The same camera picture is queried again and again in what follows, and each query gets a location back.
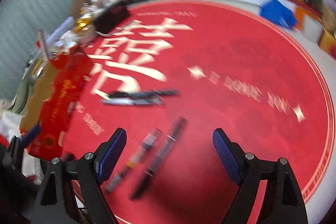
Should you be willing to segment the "clear black gel pen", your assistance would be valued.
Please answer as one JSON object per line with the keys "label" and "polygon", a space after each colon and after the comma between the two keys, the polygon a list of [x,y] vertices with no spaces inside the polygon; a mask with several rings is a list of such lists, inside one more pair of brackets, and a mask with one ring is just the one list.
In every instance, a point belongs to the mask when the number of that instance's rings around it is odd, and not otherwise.
{"label": "clear black gel pen", "polygon": [[105,187],[106,193],[112,193],[119,184],[126,178],[128,174],[135,168],[135,166],[141,162],[142,158],[153,148],[155,141],[161,135],[161,130],[155,128],[149,132],[143,139],[141,145],[127,160],[124,167],[116,173]]}

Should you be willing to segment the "silver grey marker pen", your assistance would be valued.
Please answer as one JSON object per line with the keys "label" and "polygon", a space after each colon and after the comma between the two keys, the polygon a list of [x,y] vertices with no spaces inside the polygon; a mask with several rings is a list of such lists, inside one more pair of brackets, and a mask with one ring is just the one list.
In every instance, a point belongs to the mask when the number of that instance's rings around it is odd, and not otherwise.
{"label": "silver grey marker pen", "polygon": [[150,97],[143,99],[135,98],[113,98],[108,100],[102,100],[104,105],[112,106],[150,106],[150,105],[163,105],[163,100],[159,97]]}

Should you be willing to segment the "dark clear mechanical pen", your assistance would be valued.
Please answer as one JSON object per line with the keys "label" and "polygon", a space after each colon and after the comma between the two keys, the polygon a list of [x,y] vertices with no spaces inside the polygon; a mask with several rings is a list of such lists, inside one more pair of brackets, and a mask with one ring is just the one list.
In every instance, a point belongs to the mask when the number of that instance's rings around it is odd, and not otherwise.
{"label": "dark clear mechanical pen", "polygon": [[130,195],[130,200],[139,200],[148,190],[151,182],[153,181],[153,178],[155,177],[155,174],[159,170],[164,160],[167,158],[167,155],[183,132],[186,124],[187,120],[185,118],[179,117],[177,119],[171,131],[167,134],[165,142],[163,145],[161,145],[150,165],[145,169],[142,179],[136,186],[135,191]]}

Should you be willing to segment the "black marker pen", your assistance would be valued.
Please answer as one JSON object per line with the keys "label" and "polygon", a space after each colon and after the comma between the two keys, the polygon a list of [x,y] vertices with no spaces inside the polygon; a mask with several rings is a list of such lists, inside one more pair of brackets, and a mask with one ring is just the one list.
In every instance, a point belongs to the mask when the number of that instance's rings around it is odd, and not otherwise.
{"label": "black marker pen", "polygon": [[112,92],[108,95],[108,98],[147,98],[151,96],[174,96],[178,94],[179,91],[174,89],[147,90],[140,92]]}

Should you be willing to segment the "red cardboard tray box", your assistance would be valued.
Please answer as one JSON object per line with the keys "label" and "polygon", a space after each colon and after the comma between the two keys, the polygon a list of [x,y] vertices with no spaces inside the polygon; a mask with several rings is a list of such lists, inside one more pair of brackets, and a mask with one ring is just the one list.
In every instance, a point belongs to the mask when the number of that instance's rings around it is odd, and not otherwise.
{"label": "red cardboard tray box", "polygon": [[41,127],[37,138],[27,147],[29,155],[45,161],[62,155],[63,137],[92,68],[93,61],[80,45],[46,63],[19,126],[24,134],[36,124]]}

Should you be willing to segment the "smartphone on stand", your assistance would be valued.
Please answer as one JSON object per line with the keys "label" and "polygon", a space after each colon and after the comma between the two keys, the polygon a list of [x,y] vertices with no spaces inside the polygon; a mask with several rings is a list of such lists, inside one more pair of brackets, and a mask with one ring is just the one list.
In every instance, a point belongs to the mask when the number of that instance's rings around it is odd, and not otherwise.
{"label": "smartphone on stand", "polygon": [[37,36],[38,36],[38,42],[39,42],[39,46],[40,46],[40,49],[41,49],[41,52],[42,52],[42,56],[43,56],[45,61],[49,61],[50,60],[50,55],[49,55],[49,50],[47,48],[47,43],[45,41],[45,36],[44,36],[43,30],[38,30]]}

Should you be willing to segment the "gold lid glass jar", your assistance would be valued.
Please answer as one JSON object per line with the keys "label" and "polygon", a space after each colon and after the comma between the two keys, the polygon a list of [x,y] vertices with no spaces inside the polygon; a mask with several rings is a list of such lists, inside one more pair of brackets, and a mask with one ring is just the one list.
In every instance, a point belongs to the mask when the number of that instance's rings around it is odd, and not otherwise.
{"label": "gold lid glass jar", "polygon": [[72,28],[79,44],[89,44],[96,39],[96,28],[92,21],[91,17],[81,17],[76,21],[74,27]]}

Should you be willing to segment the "round red wedding mat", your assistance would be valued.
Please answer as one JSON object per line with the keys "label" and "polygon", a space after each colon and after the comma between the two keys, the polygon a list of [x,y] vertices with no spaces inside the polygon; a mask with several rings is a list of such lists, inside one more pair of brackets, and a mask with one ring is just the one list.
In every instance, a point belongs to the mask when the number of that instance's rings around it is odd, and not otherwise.
{"label": "round red wedding mat", "polygon": [[[222,128],[260,159],[285,157],[308,220],[335,199],[335,61],[297,31],[219,3],[172,0],[131,9],[116,36],[86,53],[94,69],[63,149],[80,157],[118,127],[127,144],[120,170],[152,129],[154,148],[107,197],[122,223],[218,223],[236,185],[214,149]],[[112,92],[174,89],[163,105],[102,104]],[[130,195],[179,117],[187,124],[139,200]]]}

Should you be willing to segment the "black portable radio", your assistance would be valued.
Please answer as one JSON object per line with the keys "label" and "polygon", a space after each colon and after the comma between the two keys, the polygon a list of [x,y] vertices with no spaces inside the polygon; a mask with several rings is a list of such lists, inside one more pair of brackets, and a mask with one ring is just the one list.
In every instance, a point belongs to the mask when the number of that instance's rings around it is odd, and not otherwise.
{"label": "black portable radio", "polygon": [[100,12],[93,20],[97,32],[108,34],[109,31],[118,26],[123,20],[130,17],[127,4],[124,1],[110,5]]}

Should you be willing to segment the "blue plastic bag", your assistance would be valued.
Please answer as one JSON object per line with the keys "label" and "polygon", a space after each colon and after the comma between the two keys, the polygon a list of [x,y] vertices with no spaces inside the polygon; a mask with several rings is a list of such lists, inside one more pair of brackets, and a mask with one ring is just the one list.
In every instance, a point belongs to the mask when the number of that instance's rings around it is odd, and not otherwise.
{"label": "blue plastic bag", "polygon": [[286,8],[278,0],[269,0],[260,7],[260,16],[275,25],[292,30],[297,24],[293,11]]}

